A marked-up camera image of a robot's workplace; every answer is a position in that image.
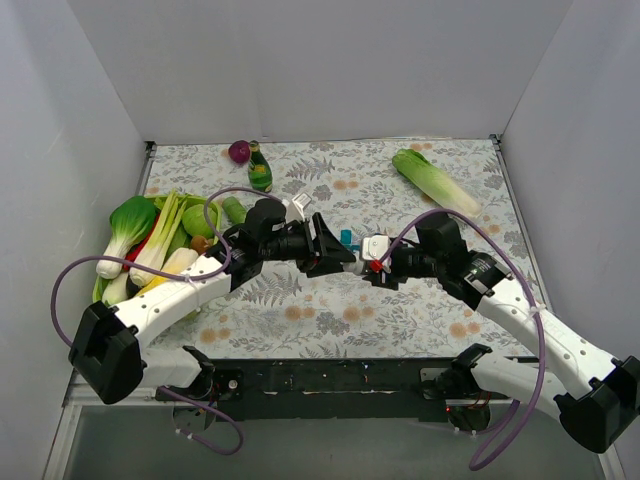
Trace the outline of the white pill bottle blue label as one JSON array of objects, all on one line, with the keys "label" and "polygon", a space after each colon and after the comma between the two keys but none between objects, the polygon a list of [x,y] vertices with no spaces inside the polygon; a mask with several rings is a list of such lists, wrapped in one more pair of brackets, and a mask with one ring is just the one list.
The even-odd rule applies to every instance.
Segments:
[{"label": "white pill bottle blue label", "polygon": [[344,272],[350,272],[359,276],[364,276],[368,272],[367,262],[359,259],[355,262],[344,262],[342,266]]}]

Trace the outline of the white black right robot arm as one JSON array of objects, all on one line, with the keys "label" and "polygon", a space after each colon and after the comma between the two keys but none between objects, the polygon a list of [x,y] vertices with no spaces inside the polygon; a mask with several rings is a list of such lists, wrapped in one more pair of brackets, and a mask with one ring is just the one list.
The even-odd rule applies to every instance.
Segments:
[{"label": "white black right robot arm", "polygon": [[396,287],[409,278],[435,278],[444,291],[493,321],[538,359],[531,369],[483,346],[461,355],[456,370],[471,385],[528,403],[559,420],[579,445],[604,453],[639,416],[639,361],[619,359],[593,345],[543,304],[507,257],[467,247],[461,216],[436,209],[420,215],[402,237],[366,237],[360,258],[372,284]]}]

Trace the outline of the teal weekly pill organizer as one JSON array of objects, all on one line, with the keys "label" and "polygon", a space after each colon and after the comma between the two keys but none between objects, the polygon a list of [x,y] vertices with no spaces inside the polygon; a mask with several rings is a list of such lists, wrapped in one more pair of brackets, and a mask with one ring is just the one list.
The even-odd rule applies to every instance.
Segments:
[{"label": "teal weekly pill organizer", "polygon": [[350,229],[343,229],[340,232],[340,243],[352,253],[360,251],[360,244],[353,237],[353,233]]}]

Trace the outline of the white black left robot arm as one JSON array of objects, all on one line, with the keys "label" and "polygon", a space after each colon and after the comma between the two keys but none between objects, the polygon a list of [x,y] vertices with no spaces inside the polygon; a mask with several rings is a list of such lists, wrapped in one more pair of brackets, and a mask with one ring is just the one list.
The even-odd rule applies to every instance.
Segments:
[{"label": "white black left robot arm", "polygon": [[214,366],[191,346],[173,352],[151,343],[203,304],[223,297],[261,273],[267,261],[293,261],[308,277],[344,272],[354,254],[330,232],[318,213],[307,218],[309,195],[290,201],[262,198],[243,223],[227,229],[173,280],[107,307],[102,302],[83,313],[69,354],[78,373],[106,405],[139,387],[174,387],[197,396],[208,387]]}]

